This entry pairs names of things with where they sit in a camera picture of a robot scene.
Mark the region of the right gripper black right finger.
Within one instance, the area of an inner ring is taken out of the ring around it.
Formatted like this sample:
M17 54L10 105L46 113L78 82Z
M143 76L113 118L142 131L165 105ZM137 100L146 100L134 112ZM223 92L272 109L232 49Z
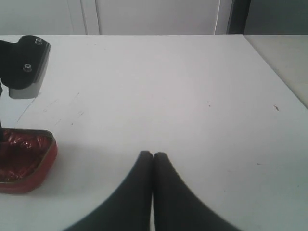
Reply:
M157 231L237 231L187 187L166 153L153 159L154 225Z

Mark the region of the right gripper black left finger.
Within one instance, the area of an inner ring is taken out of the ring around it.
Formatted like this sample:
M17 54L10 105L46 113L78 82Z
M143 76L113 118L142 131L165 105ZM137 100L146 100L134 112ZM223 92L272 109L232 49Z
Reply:
M141 151L129 174L98 208L68 231L148 231L152 206L153 155Z

